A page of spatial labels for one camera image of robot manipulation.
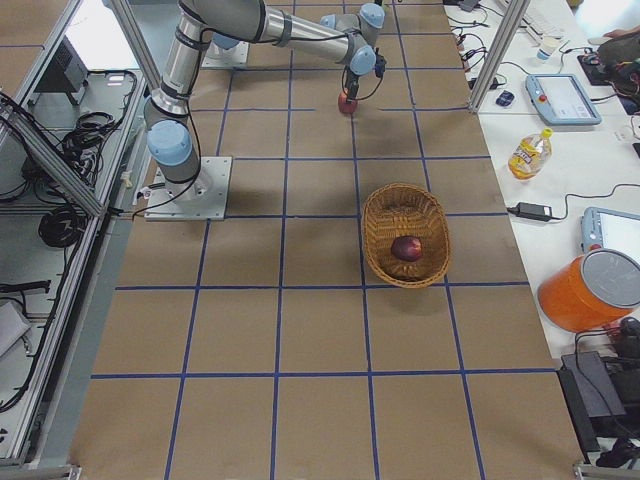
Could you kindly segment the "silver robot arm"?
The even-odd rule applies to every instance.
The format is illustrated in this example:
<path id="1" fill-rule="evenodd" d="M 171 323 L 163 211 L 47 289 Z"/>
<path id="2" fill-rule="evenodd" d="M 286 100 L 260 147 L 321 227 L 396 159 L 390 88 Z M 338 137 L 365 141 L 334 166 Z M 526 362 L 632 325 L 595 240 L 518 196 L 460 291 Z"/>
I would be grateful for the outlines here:
<path id="1" fill-rule="evenodd" d="M 343 66 L 338 99 L 343 113 L 355 111 L 359 80 L 383 77 L 385 62 L 376 49 L 385 10 L 379 1 L 355 14 L 325 15 L 319 22 L 294 16 L 263 1 L 182 1 L 160 84 L 145 106 L 147 147 L 165 178 L 172 200 L 195 197 L 206 177 L 196 151 L 198 139 L 188 127 L 190 98 L 205 52 L 216 44 L 228 49 L 240 42 L 300 49 Z"/>
<path id="2" fill-rule="evenodd" d="M 212 43 L 220 50 L 230 51 L 235 49 L 241 41 L 221 33 L 214 33 L 212 36 Z"/>

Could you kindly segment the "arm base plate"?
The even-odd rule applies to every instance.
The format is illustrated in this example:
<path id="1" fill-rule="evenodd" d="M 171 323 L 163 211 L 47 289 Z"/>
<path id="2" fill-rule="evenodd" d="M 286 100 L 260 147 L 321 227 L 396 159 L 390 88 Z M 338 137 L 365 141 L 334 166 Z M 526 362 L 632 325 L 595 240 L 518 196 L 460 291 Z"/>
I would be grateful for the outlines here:
<path id="1" fill-rule="evenodd" d="M 151 190 L 143 211 L 144 218 L 148 221 L 222 221 L 226 213 L 231 170 L 231 157 L 203 157 L 199 177 L 176 198 L 186 185 L 179 188 L 167 182 L 157 167 L 154 182 L 163 186 Z"/>
<path id="2" fill-rule="evenodd" d="M 233 41 L 219 45 L 216 39 L 213 39 L 203 57 L 201 67 L 212 70 L 243 70 L 247 68 L 248 52 L 247 42 Z"/>

